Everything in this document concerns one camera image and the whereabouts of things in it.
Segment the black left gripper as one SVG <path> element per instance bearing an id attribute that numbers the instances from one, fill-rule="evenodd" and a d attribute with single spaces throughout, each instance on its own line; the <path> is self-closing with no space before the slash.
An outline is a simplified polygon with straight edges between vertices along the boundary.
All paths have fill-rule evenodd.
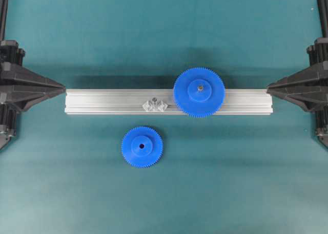
<path id="1" fill-rule="evenodd" d="M 17 112 L 66 91 L 64 85 L 22 67 L 24 56 L 16 41 L 1 41 L 1 144 L 16 137 Z"/>

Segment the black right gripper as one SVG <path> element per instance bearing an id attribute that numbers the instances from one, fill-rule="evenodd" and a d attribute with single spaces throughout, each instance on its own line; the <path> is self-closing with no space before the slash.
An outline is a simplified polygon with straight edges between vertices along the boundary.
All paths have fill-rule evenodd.
<path id="1" fill-rule="evenodd" d="M 267 86 L 267 93 L 299 106 L 305 112 L 315 112 L 318 141 L 327 147 L 327 92 L 319 89 L 279 89 L 300 86 L 318 86 L 327 80 L 327 65 L 315 65 L 327 61 L 327 43 L 317 38 L 307 48 L 310 67 L 284 77 Z"/>

